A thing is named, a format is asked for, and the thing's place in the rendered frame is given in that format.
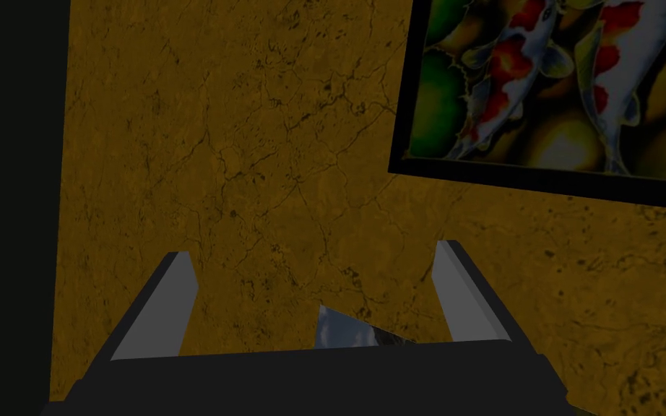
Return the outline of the framed fish painting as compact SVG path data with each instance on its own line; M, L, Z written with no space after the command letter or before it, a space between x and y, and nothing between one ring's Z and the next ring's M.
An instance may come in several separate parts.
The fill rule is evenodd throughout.
M412 0L388 169L666 207L666 0Z

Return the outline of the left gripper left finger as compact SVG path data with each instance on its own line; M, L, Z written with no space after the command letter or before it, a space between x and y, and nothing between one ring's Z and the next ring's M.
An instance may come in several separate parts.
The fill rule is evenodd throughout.
M189 252L169 252L100 350L100 360L175 357L199 286Z

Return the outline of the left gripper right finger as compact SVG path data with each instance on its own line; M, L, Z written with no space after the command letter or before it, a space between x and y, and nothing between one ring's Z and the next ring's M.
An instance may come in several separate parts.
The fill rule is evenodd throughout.
M519 343L519 327L455 240L439 240L431 279L454 342Z

